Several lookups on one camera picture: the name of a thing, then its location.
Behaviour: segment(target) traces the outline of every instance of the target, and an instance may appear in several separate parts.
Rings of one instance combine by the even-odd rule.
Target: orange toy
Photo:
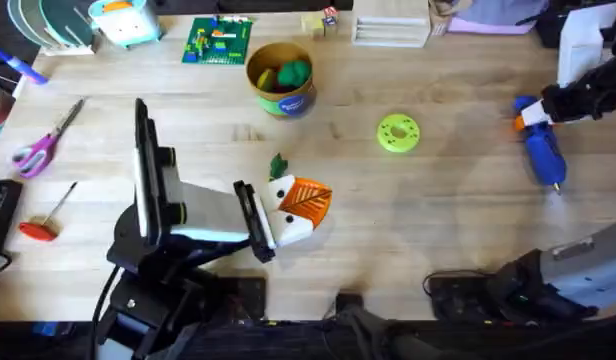
[[[326,216],[331,201],[332,190],[328,186],[314,180],[296,178],[279,210],[309,219],[317,228]]]

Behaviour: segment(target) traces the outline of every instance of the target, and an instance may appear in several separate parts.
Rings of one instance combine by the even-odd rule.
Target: white toy
[[[88,15],[113,43],[130,45],[159,41],[161,28],[157,16],[146,0],[97,0]]]

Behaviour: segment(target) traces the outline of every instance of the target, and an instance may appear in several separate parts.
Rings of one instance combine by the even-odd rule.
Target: yellow ball
[[[257,79],[257,89],[270,92],[275,87],[277,73],[273,69],[266,69]]]

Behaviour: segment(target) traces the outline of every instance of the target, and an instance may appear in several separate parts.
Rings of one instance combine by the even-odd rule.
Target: black cable
[[[0,266],[0,272],[2,272],[6,270],[6,268],[10,266],[10,264],[12,264],[12,258],[8,254],[5,254],[5,253],[0,253],[0,256],[6,260],[6,262],[2,266]]]
[[[577,335],[581,335],[583,333],[586,333],[588,331],[591,330],[595,330],[595,329],[599,329],[599,328],[603,328],[606,326],[611,326],[611,325],[616,325],[616,315],[615,316],[611,316],[605,319],[601,319],[601,320],[595,320],[595,321],[589,321],[587,324],[584,323],[585,325],[582,325],[580,327],[574,328],[572,330],[568,330],[565,332],[559,332],[555,335],[549,336],[547,338],[541,339],[539,341],[535,341],[532,342],[530,344],[525,344],[525,345],[520,345],[520,346],[514,346],[514,347],[509,347],[509,348],[504,348],[501,350],[497,350],[494,352],[490,352],[486,355],[490,355],[490,356],[507,356],[510,354],[514,354],[514,353],[519,353],[519,352],[524,352],[524,351],[528,351],[528,350],[537,350],[539,348],[542,348],[546,345],[552,344],[554,342],[557,341],[563,341],[572,337],[575,337]]]
[[[115,265],[115,268],[112,269],[108,280],[106,280],[106,284],[103,289],[101,289],[101,294],[99,294],[99,299],[97,300],[97,305],[95,306],[95,312],[92,314],[92,325],[90,327],[90,343],[88,346],[88,358],[89,360],[97,359],[97,324],[99,323],[99,316],[101,315],[101,308],[104,305],[104,300],[106,300],[106,296],[110,291],[110,287],[112,286],[112,282],[117,277],[117,273],[119,272],[119,266]]]
[[[461,275],[461,274],[473,274],[473,275],[479,275],[483,277],[492,276],[492,274],[489,274],[481,270],[472,270],[472,269],[438,270],[438,271],[433,271],[430,274],[426,275],[426,277],[421,281],[421,288],[423,289],[424,293],[426,293],[426,295],[430,297],[431,294],[430,294],[430,290],[428,290],[428,285],[427,285],[428,280],[430,280],[431,278],[435,276],[439,276],[439,275]]]
[[[334,350],[330,346],[330,343],[328,342],[328,338],[326,337],[326,331],[321,332],[321,338],[324,340],[324,347],[328,351],[328,354],[330,354],[330,356],[334,360],[341,360],[341,358],[337,354],[335,354]]]

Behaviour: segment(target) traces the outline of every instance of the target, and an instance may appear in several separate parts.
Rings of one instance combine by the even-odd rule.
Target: scissor blade
[[[61,136],[61,134],[63,134],[68,125],[70,125],[70,123],[75,119],[75,117],[77,117],[77,114],[79,114],[79,111],[81,111],[81,108],[84,106],[85,102],[86,98],[82,98],[70,108],[70,112],[68,113],[68,115],[64,119],[62,119],[59,125],[55,128],[55,136],[59,137]]]

